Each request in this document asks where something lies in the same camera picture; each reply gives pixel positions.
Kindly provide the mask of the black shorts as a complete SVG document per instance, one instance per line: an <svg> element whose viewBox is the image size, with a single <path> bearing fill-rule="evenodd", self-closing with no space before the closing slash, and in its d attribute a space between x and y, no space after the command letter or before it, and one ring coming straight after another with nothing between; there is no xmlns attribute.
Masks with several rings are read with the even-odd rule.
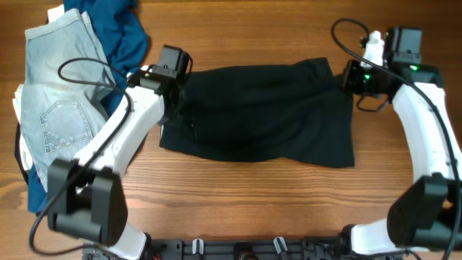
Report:
<svg viewBox="0 0 462 260"><path fill-rule="evenodd" d="M210 160L354 165L353 98L326 58L195 71L160 146Z"/></svg>

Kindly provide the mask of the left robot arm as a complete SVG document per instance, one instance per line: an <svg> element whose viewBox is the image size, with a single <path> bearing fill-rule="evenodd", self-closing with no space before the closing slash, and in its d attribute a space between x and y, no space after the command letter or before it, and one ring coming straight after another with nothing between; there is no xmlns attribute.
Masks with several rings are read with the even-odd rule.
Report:
<svg viewBox="0 0 462 260"><path fill-rule="evenodd" d="M48 169L48 227L80 238L93 256L149 259L150 237L128 223L121 179L150 129L174 118L193 59L164 45L157 64L127 76L123 99L96 137L70 161Z"/></svg>

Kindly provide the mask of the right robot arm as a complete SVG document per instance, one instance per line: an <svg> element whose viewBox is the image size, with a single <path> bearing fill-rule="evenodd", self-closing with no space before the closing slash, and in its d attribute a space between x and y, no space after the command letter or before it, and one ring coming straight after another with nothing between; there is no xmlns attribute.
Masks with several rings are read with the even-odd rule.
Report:
<svg viewBox="0 0 462 260"><path fill-rule="evenodd" d="M440 70L422 63L422 30L367 31L353 54L343 88L360 98L385 95L401 121L413 166L412 185L384 219L354 225L349 248L358 256L461 249L461 149L445 105Z"/></svg>

